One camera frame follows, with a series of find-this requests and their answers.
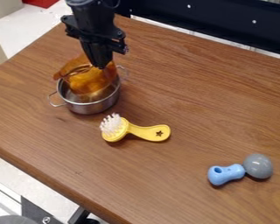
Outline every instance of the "gray ball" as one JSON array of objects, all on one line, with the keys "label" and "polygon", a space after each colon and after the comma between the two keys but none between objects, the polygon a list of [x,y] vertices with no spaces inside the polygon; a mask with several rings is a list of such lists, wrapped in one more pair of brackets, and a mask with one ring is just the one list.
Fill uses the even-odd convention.
[{"label": "gray ball", "polygon": [[273,166],[270,159],[262,154],[248,156],[243,166],[246,173],[256,179],[267,179],[273,174]]}]

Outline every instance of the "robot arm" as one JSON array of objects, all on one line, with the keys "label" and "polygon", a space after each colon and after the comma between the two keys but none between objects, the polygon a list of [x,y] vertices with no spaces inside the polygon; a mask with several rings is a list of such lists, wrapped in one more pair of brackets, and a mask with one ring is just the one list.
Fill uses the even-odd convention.
[{"label": "robot arm", "polygon": [[79,39],[94,67],[100,69],[113,59],[113,52],[125,54],[125,33],[114,25],[112,0],[66,0],[73,15],[62,17],[69,37]]}]

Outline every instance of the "yellow brush handle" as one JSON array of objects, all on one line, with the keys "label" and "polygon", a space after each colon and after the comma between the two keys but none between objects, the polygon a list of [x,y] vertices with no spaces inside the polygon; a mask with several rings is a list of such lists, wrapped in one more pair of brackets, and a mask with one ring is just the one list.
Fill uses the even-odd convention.
[{"label": "yellow brush handle", "polygon": [[135,124],[129,123],[128,132],[137,137],[141,137],[152,142],[164,141],[171,134],[169,126],[164,124],[150,127],[140,127],[136,126]]}]

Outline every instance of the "white bristles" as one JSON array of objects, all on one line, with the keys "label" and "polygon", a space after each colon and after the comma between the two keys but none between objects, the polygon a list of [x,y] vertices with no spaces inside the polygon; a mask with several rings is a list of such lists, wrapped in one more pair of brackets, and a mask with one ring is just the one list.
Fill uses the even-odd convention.
[{"label": "white bristles", "polygon": [[122,126],[122,118],[113,113],[112,115],[108,115],[101,122],[100,129],[107,136],[114,135]]}]

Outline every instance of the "cable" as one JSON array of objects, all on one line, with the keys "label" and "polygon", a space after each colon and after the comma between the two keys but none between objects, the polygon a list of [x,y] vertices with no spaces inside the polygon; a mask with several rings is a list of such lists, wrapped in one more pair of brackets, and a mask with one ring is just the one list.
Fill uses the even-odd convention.
[{"label": "cable", "polygon": [[120,5],[121,0],[117,0],[117,4],[114,5],[114,6],[108,5],[107,3],[105,3],[105,0],[101,0],[101,2],[103,3],[103,5],[105,7],[110,8],[111,10],[114,10],[114,9],[116,9]]}]

